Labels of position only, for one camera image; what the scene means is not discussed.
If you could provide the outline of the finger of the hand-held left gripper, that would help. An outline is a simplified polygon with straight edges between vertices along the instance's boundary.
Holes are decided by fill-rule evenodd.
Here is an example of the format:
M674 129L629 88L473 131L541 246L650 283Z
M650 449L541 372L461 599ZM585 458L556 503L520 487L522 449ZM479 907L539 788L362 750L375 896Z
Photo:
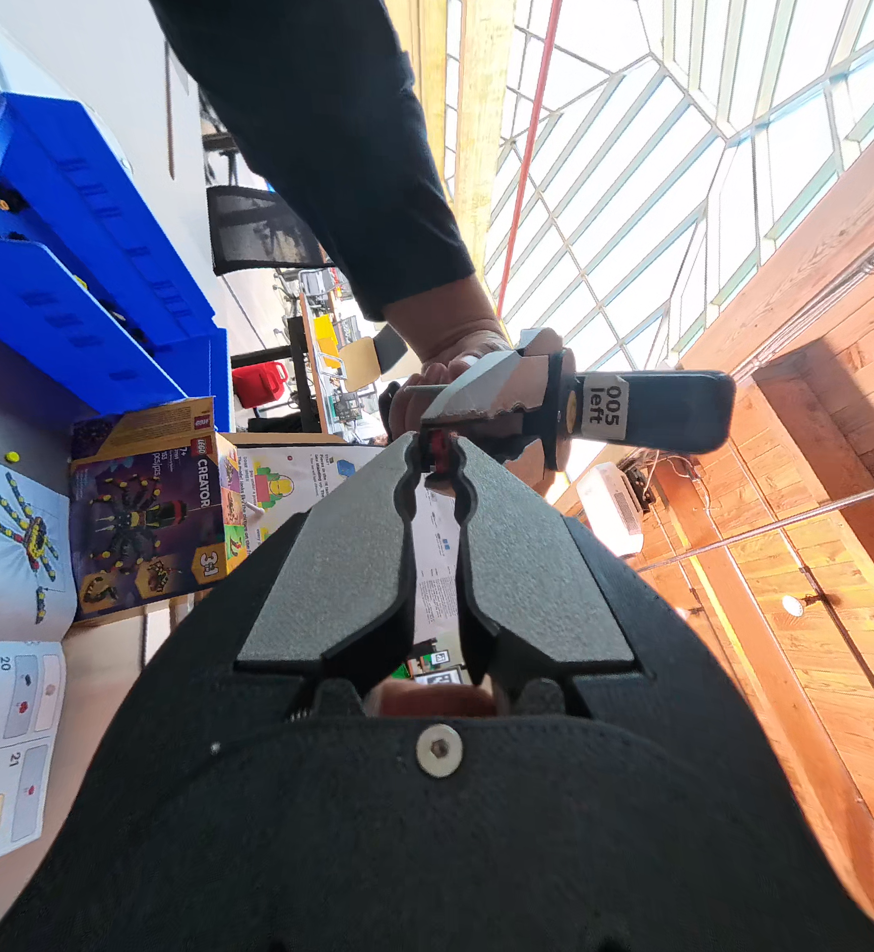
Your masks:
M480 435L480 449L541 497L550 492L555 471L547 466L541 437L513 427L497 428Z
M562 364L562 336L549 327L524 330L514 351L481 357L443 386L421 418L421 430L522 433L527 414L543 408L550 360Z

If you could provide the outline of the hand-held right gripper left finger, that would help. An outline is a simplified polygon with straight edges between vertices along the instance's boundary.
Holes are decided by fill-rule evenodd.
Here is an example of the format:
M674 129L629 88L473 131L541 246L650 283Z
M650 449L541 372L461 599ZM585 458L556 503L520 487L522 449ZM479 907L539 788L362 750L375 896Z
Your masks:
M237 656L255 673L369 692L414 641L419 435L406 433L312 506Z

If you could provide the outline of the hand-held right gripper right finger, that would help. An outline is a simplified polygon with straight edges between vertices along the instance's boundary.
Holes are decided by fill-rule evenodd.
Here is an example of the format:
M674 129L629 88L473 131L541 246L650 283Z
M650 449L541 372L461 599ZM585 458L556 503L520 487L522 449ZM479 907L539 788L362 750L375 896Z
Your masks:
M562 516L454 439L459 636L473 682L502 689L634 669L635 655Z

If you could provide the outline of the person's left forearm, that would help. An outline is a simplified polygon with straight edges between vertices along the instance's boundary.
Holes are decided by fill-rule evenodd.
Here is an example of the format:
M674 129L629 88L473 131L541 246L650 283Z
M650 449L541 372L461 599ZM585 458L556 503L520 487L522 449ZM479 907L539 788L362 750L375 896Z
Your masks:
M382 2L151 2L254 173L424 365L509 349Z

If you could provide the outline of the purple lego set box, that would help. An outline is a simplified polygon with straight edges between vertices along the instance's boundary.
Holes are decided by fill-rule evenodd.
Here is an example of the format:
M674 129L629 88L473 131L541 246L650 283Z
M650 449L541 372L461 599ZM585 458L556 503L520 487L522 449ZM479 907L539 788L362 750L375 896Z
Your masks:
M76 422L69 544L75 621L210 589L249 556L237 448L212 397Z

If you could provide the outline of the lego instruction booklet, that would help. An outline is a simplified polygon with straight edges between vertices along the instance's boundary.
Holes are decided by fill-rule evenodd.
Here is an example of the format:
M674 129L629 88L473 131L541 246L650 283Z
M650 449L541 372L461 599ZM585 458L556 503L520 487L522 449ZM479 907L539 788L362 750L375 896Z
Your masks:
M39 839L77 608L65 496L0 464L0 858Z

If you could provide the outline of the person's left hand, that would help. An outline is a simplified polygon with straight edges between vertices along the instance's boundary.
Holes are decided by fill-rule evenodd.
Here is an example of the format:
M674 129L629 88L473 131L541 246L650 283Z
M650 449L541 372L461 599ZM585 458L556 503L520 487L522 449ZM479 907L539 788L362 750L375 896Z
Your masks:
M452 318L415 327L398 327L404 340L420 358L422 369L391 396L386 410L386 429L391 441L419 430L431 398L420 391L425 386L445 386L470 369L480 358L497 351L510 351L511 342L494 317Z

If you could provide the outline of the white projector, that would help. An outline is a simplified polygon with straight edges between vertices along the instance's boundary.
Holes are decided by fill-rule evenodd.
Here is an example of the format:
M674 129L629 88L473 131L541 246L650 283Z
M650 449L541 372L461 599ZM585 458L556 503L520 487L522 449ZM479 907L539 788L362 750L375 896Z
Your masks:
M642 552L642 506L623 472L612 463L587 470L576 483L579 501L594 536L615 556Z

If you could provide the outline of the white printed leaflet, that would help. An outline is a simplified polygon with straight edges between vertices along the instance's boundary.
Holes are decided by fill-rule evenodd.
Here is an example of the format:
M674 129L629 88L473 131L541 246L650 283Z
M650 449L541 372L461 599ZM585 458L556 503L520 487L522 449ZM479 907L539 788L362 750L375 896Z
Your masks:
M306 512L383 451L381 446L239 446L241 495L250 552L288 519ZM433 642L430 653L447 664L460 662L453 574L459 527L453 499L420 482L412 523L418 584L415 643Z

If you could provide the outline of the yellow chair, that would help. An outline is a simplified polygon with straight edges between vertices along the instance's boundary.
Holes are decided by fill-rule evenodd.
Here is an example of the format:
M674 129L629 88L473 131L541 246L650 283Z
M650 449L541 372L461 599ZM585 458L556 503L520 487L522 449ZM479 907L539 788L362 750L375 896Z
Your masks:
M312 327L320 360L337 374L343 392L356 393L381 378L375 339L361 334L355 318L320 314L312 319Z

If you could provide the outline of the red canister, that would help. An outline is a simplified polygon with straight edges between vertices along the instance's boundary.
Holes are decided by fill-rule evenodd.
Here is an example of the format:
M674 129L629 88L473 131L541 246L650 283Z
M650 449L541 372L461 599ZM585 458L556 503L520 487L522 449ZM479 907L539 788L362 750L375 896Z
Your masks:
M232 388L245 410L257 410L287 395L288 370L281 361L253 363L233 368Z

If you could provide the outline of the red pipe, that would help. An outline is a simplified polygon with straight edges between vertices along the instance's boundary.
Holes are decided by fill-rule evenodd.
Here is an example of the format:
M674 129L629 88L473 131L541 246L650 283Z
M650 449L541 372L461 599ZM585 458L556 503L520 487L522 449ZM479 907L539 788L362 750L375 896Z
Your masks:
M503 258L503 269L501 276L501 285L499 289L498 304L497 304L497 314L498 318L502 320L504 316L504 300L505 293L507 291L511 270L513 267L513 261L515 256L515 244L517 240L517 234L520 226L520 222L523 214L523 207L526 197L526 187L529 177L529 170L531 162L533 159L536 138L538 134L540 116L543 108L543 101L545 99L546 87L549 79L550 64L552 59L552 54L555 47L555 41L558 33L559 20L562 11L562 1L551 1L549 8L549 19L547 22L547 29L543 35L542 43L542 52L540 56L540 63L537 72L537 81L534 89L534 97L532 99L532 105L530 110L529 121L526 128L526 142L525 150L523 153L523 158L519 168L519 174L517 177L517 185L515 189L515 200L514 200L514 209L513 217L511 220L511 225L509 232L507 234L507 242L505 255Z

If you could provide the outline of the wooden roof beam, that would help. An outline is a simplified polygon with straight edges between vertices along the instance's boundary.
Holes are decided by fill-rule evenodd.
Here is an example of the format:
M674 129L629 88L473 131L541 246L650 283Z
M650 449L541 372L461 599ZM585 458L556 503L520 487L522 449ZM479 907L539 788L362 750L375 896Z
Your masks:
M514 1L463 2L453 208L479 281L484 279L515 6Z

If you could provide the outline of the black mesh office chair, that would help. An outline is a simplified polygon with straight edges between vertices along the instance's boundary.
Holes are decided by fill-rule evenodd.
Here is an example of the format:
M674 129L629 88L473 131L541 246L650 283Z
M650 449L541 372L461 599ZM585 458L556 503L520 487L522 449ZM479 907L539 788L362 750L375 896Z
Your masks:
M205 191L213 272L333 268L312 229L274 191L212 185Z

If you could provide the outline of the blue plastic storage bin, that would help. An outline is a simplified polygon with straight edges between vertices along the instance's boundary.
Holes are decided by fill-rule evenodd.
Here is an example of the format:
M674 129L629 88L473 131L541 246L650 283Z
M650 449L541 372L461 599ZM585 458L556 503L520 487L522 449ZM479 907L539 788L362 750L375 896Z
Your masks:
M98 414L211 397L232 422L228 335L176 254L96 296L46 246L0 238L0 340Z
M213 332L214 310L89 112L78 101L0 92L0 184L151 342Z

